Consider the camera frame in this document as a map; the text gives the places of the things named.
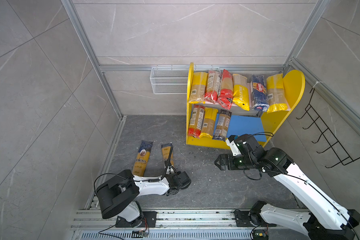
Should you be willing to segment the blue clear spaghetti bag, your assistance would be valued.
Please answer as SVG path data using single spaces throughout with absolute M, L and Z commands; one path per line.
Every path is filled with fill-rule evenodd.
M 225 141 L 231 121 L 232 113 L 227 110 L 221 110 L 217 119 L 216 129 L 214 131 L 213 140 Z

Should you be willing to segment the red clear spaghetti bag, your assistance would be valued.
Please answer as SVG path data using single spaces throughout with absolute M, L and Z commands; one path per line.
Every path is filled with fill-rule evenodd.
M 204 114 L 205 114 L 204 106 L 199 106 L 199 105 L 194 106 L 190 118 L 188 136 L 198 139 L 200 138 L 200 134 L 203 126 Z

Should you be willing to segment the short yellow spaghetti bag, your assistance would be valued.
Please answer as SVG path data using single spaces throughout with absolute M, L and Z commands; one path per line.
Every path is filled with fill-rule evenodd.
M 218 109 L 205 108 L 200 138 L 213 138 Z

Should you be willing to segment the yellow Pastatime spaghetti bag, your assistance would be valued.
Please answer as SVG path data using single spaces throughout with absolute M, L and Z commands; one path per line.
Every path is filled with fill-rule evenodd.
M 239 74 L 233 74 L 233 103 L 245 111 L 250 110 L 248 79 Z

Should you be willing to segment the blue Barilla spaghetti box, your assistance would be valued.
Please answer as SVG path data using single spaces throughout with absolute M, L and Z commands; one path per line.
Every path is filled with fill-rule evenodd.
M 270 105 L 264 76 L 252 75 L 253 110 L 267 112 Z

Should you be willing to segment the long yellow spaghetti bag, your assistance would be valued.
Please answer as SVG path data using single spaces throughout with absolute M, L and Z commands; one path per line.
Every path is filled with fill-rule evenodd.
M 285 97 L 283 74 L 276 74 L 267 78 L 267 92 L 269 101 L 267 113 L 290 110 Z

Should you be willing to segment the yellow topped spaghetti bag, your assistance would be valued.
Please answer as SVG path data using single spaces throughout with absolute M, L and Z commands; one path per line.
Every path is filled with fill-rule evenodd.
M 193 75 L 191 92 L 189 97 L 190 104 L 202 103 L 206 91 L 208 73 L 196 72 Z

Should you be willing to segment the red labelled spaghetti bag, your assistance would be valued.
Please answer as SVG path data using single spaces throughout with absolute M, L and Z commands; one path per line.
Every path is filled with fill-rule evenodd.
M 207 102 L 215 104 L 218 100 L 222 74 L 218 71 L 209 70 L 206 91 L 204 99 Z

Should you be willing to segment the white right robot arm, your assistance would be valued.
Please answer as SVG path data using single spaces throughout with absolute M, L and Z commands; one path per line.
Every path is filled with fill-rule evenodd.
M 355 228 L 360 213 L 346 209 L 322 191 L 283 150 L 265 150 L 254 135 L 231 135 L 225 140 L 231 154 L 221 154 L 215 165 L 222 171 L 257 170 L 259 177 L 267 174 L 288 190 L 306 207 L 299 212 L 257 201 L 249 211 L 251 224 L 258 228 L 266 224 L 279 225 L 299 232 L 311 240 L 360 239 Z

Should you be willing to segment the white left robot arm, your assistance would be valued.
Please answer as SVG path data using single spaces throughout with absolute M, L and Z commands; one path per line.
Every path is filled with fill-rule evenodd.
M 137 197 L 176 195 L 191 185 L 185 172 L 164 174 L 159 177 L 139 177 L 130 170 L 112 174 L 112 178 L 94 187 L 103 219 L 116 217 L 116 227 L 134 228 L 145 220 Z

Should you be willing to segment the yellow shelf with coloured boards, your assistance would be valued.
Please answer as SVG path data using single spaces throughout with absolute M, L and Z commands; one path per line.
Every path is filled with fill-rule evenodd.
M 195 65 L 194 63 L 190 63 L 187 86 L 187 100 L 189 98 L 189 95 L 191 94 L 191 85 L 195 72 L 207 72 L 212 69 L 217 69 L 221 71 L 223 71 L 223 69 L 227 69 L 232 73 L 247 69 L 250 70 L 250 73 L 257 70 L 271 70 L 271 67 L 265 67 L 265 65 L 261 65 L 262 68 L 260 69 L 256 69 L 254 66 L 255 65 L 229 65 L 229 67 L 223 67 L 222 65 Z M 299 104 L 300 100 L 303 97 L 306 86 L 304 73 L 299 70 L 289 71 L 284 76 L 283 80 L 286 92 L 286 100 L 289 104 L 290 110 L 278 111 L 274 113 L 256 111 L 254 113 L 247 112 L 250 115 L 244 116 L 243 110 L 234 105 L 230 110 L 233 116 L 231 117 L 231 122 L 228 129 L 228 137 L 231 135 L 241 136 L 244 134 L 255 134 L 258 132 L 267 132 L 274 135 L 279 130 L 282 124 L 287 120 L 289 115 Z M 194 137 L 189 137 L 188 130 L 192 111 L 193 105 L 187 103 L 186 144 L 217 149 L 230 149 L 229 146 L 223 141 L 212 140 L 209 138 L 197 139 Z M 266 144 L 272 139 L 272 137 L 259 135 L 256 139 L 263 147 L 265 147 Z

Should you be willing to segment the blue Ankara spaghetti bag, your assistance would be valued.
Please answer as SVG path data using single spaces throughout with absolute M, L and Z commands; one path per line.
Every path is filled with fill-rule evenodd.
M 142 141 L 141 145 L 139 147 L 138 150 L 138 154 L 133 166 L 133 170 L 132 173 L 135 176 L 139 176 L 139 177 L 143 177 L 148 161 L 149 161 L 149 157 L 151 154 L 151 149 L 153 146 L 153 142 L 150 141 Z

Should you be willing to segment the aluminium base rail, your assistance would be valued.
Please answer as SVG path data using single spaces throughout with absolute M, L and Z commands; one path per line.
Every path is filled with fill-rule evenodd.
M 99 209 L 78 210 L 69 221 L 74 240 L 305 240 L 285 227 L 250 223 L 246 209 L 146 209 L 138 227 L 117 227 L 121 218 L 102 219 Z

